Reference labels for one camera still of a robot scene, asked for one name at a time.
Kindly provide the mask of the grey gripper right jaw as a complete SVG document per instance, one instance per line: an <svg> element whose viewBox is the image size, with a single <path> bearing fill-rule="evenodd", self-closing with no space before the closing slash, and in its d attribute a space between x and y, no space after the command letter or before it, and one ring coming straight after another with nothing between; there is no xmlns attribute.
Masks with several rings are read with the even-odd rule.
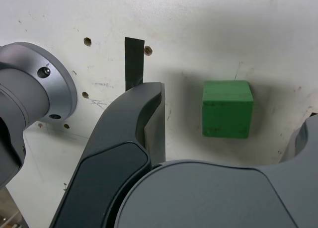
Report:
<svg viewBox="0 0 318 228"><path fill-rule="evenodd" d="M129 191L117 228L315 228L318 118L296 136L298 154L273 165L164 163Z"/></svg>

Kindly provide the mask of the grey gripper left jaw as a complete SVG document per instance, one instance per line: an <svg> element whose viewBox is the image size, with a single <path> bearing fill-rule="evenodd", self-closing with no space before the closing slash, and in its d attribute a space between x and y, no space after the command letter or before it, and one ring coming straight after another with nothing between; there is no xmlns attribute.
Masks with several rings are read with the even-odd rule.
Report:
<svg viewBox="0 0 318 228"><path fill-rule="evenodd" d="M129 190L152 170L144 129L164 105L164 85L140 84L98 120L52 219L53 228L112 228Z"/></svg>

